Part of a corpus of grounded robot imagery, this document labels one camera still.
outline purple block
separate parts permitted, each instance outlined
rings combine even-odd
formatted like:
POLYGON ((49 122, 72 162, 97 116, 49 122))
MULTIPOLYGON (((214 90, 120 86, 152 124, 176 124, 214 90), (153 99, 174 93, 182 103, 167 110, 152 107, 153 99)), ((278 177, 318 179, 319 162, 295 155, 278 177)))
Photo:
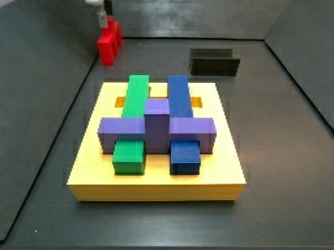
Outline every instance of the purple block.
POLYGON ((168 99, 147 99, 144 114, 170 114, 168 99))
POLYGON ((212 153, 215 137, 216 130, 212 118, 171 118, 170 141, 199 141, 200 153, 212 153))
POLYGON ((103 153, 113 153, 116 141, 144 140, 143 118, 101 118, 97 130, 103 153))
POLYGON ((170 103, 167 99, 147 99, 144 107, 145 153, 170 151, 170 103))

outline green vertical block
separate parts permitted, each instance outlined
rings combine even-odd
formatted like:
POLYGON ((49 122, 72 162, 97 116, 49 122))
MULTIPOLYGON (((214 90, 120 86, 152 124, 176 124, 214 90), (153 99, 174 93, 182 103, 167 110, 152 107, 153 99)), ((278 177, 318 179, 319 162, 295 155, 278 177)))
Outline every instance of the green vertical block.
POLYGON ((112 156, 115 175, 143 175, 144 146, 141 141, 117 141, 112 156))
MULTIPOLYGON (((143 117, 148 97, 148 75, 131 75, 121 117, 143 117)), ((141 141, 117 141, 112 164, 116 175, 143 175, 144 144, 141 141)))
POLYGON ((148 75, 131 75, 121 117, 143 117, 148 98, 148 75))

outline yellow block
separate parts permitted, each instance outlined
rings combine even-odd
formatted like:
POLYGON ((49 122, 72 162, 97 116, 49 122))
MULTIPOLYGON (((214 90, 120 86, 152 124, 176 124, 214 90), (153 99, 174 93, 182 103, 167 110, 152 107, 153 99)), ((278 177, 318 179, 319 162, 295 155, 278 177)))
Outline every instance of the yellow block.
MULTIPOLYGON (((246 179, 224 111, 214 83, 190 83, 191 96, 202 107, 195 117, 212 117, 216 139, 212 154, 200 156, 198 176, 171 176, 170 156, 147 155, 143 176, 115 176, 112 155, 101 154, 97 127, 101 117, 120 117, 119 97, 125 97, 127 83, 104 83, 89 117, 83 142, 68 180, 68 187, 81 201, 176 201, 235 200, 246 179)), ((167 84, 149 83, 149 96, 166 98, 167 84)))

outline blue vertical block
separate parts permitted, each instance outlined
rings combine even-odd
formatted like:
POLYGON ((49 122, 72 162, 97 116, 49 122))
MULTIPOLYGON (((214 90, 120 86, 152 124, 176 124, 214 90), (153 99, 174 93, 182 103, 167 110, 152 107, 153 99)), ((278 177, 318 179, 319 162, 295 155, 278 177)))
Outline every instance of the blue vertical block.
MULTIPOLYGON (((194 117, 188 77, 168 76, 168 100, 171 117, 194 117)), ((171 142, 171 175, 198 175, 200 154, 198 141, 171 142)))
POLYGON ((171 142, 171 175, 198 175, 200 155, 198 142, 171 142))
POLYGON ((171 117, 194 117, 188 77, 170 75, 167 82, 171 117))

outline red block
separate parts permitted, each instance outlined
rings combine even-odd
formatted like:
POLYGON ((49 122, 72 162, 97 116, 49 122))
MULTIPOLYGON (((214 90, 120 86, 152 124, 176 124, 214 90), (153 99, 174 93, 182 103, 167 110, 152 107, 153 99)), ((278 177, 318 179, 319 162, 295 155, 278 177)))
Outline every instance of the red block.
POLYGON ((120 24, 108 17, 108 27, 101 28, 101 35, 97 40, 99 56, 103 65, 112 65, 113 57, 119 54, 121 45, 120 24))

